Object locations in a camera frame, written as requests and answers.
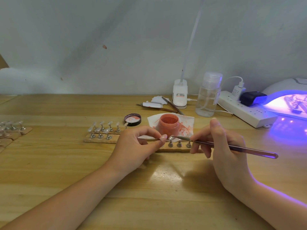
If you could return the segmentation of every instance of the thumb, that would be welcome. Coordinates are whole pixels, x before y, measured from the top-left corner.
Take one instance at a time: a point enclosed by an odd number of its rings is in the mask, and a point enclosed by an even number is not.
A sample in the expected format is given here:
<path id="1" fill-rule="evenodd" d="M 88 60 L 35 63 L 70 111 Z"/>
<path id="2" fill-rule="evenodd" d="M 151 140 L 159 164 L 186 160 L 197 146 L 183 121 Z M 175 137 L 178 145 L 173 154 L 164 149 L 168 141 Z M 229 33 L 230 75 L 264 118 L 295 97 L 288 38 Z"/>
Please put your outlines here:
<path id="1" fill-rule="evenodd" d="M 147 145 L 145 145 L 148 155 L 153 154 L 155 151 L 157 151 L 159 148 L 161 148 L 164 143 L 167 140 L 167 135 L 164 134 L 163 136 L 161 136 L 160 140 L 157 140 L 155 142 L 149 143 Z"/>
<path id="2" fill-rule="evenodd" d="M 229 149 L 224 128 L 216 118 L 210 120 L 210 132 L 214 141 L 214 149 L 225 152 Z"/>

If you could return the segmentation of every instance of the power strip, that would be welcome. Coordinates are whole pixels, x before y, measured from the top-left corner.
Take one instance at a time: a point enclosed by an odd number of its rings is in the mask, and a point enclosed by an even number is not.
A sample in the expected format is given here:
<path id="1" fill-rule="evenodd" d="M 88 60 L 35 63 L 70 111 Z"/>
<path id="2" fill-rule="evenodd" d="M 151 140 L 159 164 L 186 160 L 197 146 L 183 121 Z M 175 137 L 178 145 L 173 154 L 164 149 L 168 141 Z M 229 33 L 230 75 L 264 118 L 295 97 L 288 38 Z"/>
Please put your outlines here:
<path id="1" fill-rule="evenodd" d="M 244 106 L 240 101 L 235 101 L 228 91 L 222 91 L 218 104 L 253 127 L 269 128 L 276 121 L 277 115 L 267 111 L 262 105 Z"/>

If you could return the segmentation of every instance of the fingernail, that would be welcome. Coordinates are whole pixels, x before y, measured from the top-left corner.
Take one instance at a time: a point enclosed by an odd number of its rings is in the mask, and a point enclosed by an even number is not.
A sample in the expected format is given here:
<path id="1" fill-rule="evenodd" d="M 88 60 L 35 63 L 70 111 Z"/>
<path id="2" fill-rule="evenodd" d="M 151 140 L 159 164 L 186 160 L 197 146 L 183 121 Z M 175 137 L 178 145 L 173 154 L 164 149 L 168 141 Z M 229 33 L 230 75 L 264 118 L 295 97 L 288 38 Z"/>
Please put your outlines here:
<path id="1" fill-rule="evenodd" d="M 167 140 L 167 134 L 164 134 L 163 136 L 161 136 L 160 140 L 165 142 Z"/>
<path id="2" fill-rule="evenodd" d="M 220 124 L 220 122 L 217 120 L 217 118 L 212 118 L 212 119 L 210 120 L 210 125 L 211 125 L 212 127 L 217 127 L 217 126 L 220 126 L 221 124 Z"/>

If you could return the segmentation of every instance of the red jar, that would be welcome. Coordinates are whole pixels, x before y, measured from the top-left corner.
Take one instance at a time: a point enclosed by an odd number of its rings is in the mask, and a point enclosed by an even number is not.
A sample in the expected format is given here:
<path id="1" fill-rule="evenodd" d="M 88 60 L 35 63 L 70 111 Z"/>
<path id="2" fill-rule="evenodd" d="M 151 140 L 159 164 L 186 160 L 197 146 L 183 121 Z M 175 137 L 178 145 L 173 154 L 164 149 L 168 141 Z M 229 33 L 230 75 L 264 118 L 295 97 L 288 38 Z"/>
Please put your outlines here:
<path id="1" fill-rule="evenodd" d="M 173 114 L 164 114 L 160 117 L 159 123 L 156 126 L 157 131 L 161 135 L 167 134 L 167 139 L 171 135 L 179 134 L 179 118 Z"/>

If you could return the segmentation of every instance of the person's left hand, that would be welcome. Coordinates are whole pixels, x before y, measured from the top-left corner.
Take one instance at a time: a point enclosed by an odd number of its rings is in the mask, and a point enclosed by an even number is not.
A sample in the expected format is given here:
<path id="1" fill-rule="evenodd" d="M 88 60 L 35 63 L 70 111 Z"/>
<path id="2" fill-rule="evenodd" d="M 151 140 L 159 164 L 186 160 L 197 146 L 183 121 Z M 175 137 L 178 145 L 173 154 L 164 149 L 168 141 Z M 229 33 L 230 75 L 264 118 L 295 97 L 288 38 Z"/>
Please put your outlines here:
<path id="1" fill-rule="evenodd" d="M 148 144 L 145 139 L 138 139 L 141 135 L 152 136 L 160 140 Z M 161 135 L 152 127 L 125 129 L 119 136 L 107 164 L 111 164 L 113 169 L 124 173 L 125 176 L 137 169 L 146 158 L 162 147 L 166 140 L 167 135 Z"/>

